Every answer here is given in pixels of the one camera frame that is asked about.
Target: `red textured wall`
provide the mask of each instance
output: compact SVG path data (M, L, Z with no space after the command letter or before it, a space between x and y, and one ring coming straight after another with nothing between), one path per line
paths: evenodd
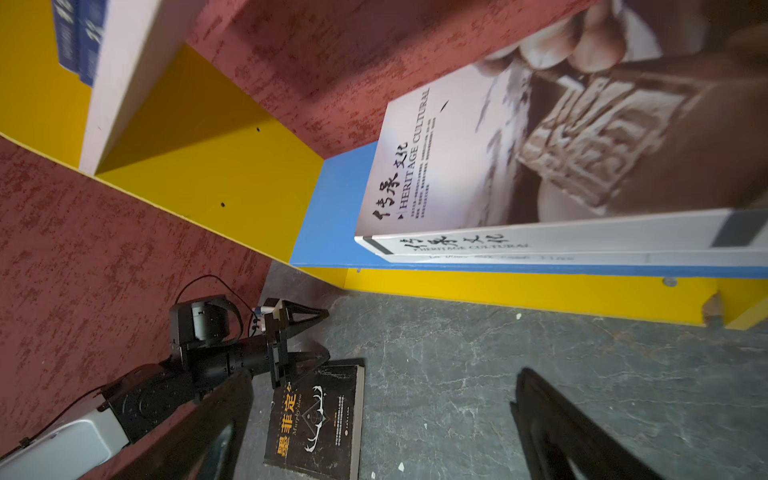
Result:
M187 43L324 158L387 103L594 0L210 0Z
M167 358L168 308L188 280L215 273L255 305L269 266L0 137L0 453L80 394ZM215 293L206 279L183 298Z

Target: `black cable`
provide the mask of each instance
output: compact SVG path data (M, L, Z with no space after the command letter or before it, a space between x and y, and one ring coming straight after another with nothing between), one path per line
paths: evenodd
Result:
M250 312L250 317L248 317L248 321L250 321L251 317L254 317L254 316L256 316L256 314L255 314L255 313L253 313L253 309L252 309L252 308L250 308L250 305L248 305L248 303L246 303L246 301L245 301L245 300L243 300L243 299L240 297L240 295L237 295L237 293L235 293L235 291L234 291L234 290L232 290L232 289L230 288L230 286L229 286L229 285L227 285L227 283L226 283L226 282L224 282L224 280L222 280L222 279L221 279L221 278L219 278L218 276L216 276L216 275L213 275L213 274L211 274L211 273L208 273L207 275L201 275L201 276L199 276L198 278L196 278L196 279L192 280L191 282L189 282L187 285L184 285L184 288L182 288L182 289L181 289L181 291L179 292L179 294L178 294L178 295L176 295L176 301L175 301L174 303L179 303L179 299L181 298L181 294L182 294L182 293L184 293L184 291L187 289L187 287L189 287L189 285L191 285L191 284L193 284L193 283L197 282L198 280L202 280L203 278L215 278L216 280L219 280L219 282L221 282L221 284L222 284L222 285L224 285L224 286L227 288L227 290L229 290L230 292L232 292L232 294L233 294L234 296L236 296L236 297L237 297L237 299L238 299L240 302L243 302L243 305L245 305L245 306L246 306L246 308L248 309L248 312ZM240 324L240 334L238 334L238 335L237 335L236 339L239 339L241 336L243 336L243 320L242 320L241 318L238 318L238 319L237 319L237 322Z
M37 433L35 433L31 437L24 437L23 439L21 439L18 442L18 445L16 446L15 449L11 450L10 452L5 453L2 457L0 457L0 462L5 460L7 457L12 455L13 453L17 452L18 450L26 449L27 447L29 447L30 444L37 439L37 437L39 437L44 431L50 429L51 425L56 423L61 418L61 416L64 415L67 412L67 410L69 410L70 408L72 408L74 406L75 403L80 402L82 399L84 399L85 397L89 396L90 394L92 394L96 390L99 390L102 386L103 385L98 386L95 389L88 390L86 393L84 393L84 394L80 395L79 397L77 397L72 403L69 404L69 406L67 406L66 409L62 410L61 413L56 415L56 418L51 420L46 426L44 426L42 429L40 429L40 431L38 431Z

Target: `large book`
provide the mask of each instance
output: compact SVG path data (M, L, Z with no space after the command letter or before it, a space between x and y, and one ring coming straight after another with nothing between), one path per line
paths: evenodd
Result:
M386 258L390 263L463 265L768 266L768 250L742 248L685 252L435 253Z
M78 73L78 0L51 0L58 63Z
M104 37L104 21L107 17L108 0L80 0L80 81L94 86L101 39Z
M600 2L395 99L356 241L387 260L765 251L760 15Z

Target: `murphy's law book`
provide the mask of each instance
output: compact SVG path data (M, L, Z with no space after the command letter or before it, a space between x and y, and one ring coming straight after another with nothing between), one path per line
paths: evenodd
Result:
M338 360L275 389L264 462L324 480L356 480L365 371Z

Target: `yellow shelf board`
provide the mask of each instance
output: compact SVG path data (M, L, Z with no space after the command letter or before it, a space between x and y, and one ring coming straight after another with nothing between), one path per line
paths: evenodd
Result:
M58 64L50 2L0 2L0 134L77 168L91 89Z
M768 317L768 280L719 279L723 324L746 330Z
M322 167L185 45L96 178L288 263Z
M345 288L455 302L703 326L713 279L349 269Z

